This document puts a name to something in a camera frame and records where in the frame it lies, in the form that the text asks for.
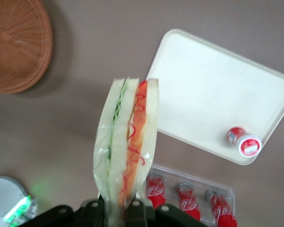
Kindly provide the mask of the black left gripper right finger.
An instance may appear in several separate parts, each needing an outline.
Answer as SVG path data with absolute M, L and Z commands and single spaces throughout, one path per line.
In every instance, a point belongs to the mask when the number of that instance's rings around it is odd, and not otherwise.
M 125 227 L 147 227 L 146 209 L 142 201 L 133 199 L 125 211 Z

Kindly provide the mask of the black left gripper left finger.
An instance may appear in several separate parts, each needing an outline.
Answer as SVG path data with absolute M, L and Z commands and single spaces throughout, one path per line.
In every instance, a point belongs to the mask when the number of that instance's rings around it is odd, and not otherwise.
M 105 204 L 102 199 L 83 202 L 81 221 L 84 227 L 102 227 L 105 216 Z

